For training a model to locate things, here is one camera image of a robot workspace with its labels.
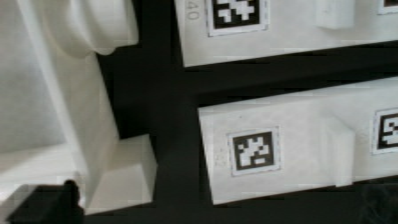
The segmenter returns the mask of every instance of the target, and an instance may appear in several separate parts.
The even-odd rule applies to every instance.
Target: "white plastic part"
[[[215,204],[398,174],[396,95],[393,78],[199,109]],[[229,133],[272,127],[281,169],[234,176]]]
[[[354,27],[355,0],[316,0],[316,26],[329,29]]]
[[[0,2],[0,204],[21,185],[71,179],[80,205],[92,210],[119,149],[94,52],[108,54],[137,40],[128,0]],[[153,153],[149,143],[130,146],[137,153]],[[112,177],[123,188],[105,194],[142,198],[128,203],[108,199],[101,211],[151,201],[156,163],[144,157],[121,163],[131,175]]]
[[[336,187],[352,185],[355,132],[336,117],[322,121],[322,164]]]
[[[210,35],[206,4],[217,0],[174,1],[187,67],[398,40],[398,30],[389,28],[398,13],[378,15],[378,0],[266,0],[266,29],[222,36]],[[236,1],[218,2],[231,8]],[[327,13],[325,3],[332,3]]]

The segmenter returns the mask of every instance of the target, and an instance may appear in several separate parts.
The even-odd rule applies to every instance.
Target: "white bracket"
[[[0,12],[0,48],[9,53],[0,64],[5,112],[2,104],[21,104],[16,90],[34,95],[30,107],[5,113],[18,114],[27,125],[9,120],[0,136],[30,138],[28,133],[44,133],[35,147],[14,142],[0,148],[0,205],[21,185],[62,184],[69,179],[87,213],[147,203],[156,175],[149,137],[119,141],[94,54],[110,54],[139,41],[131,1],[4,0]],[[30,76],[21,88],[18,83]],[[37,109],[48,114],[43,128],[27,122]]]

